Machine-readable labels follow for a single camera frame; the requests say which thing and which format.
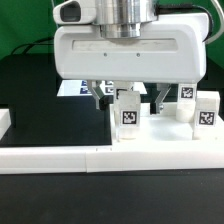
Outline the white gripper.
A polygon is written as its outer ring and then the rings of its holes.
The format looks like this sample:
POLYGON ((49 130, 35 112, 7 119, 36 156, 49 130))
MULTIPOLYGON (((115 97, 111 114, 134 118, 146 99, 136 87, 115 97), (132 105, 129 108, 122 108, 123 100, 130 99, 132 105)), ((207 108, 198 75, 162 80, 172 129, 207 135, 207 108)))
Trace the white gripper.
POLYGON ((88 80, 96 108, 105 110, 109 96, 101 80, 160 83, 150 113, 163 110, 167 83, 197 83, 206 73, 204 13, 161 15, 141 26, 138 38, 104 39, 94 25, 63 26, 56 31, 56 70, 64 79, 88 80))

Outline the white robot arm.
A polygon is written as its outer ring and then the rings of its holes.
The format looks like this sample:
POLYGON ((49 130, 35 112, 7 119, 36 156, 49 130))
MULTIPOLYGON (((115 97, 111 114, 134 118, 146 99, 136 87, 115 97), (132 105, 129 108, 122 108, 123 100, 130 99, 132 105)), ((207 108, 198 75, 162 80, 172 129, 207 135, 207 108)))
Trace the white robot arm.
POLYGON ((107 106, 102 81, 155 83, 157 113, 172 84, 195 84, 205 76, 205 46, 224 33, 224 11, 218 0, 210 1, 220 18, 218 32, 210 12, 192 3, 66 0, 53 9, 57 72, 85 80, 100 110, 107 106))

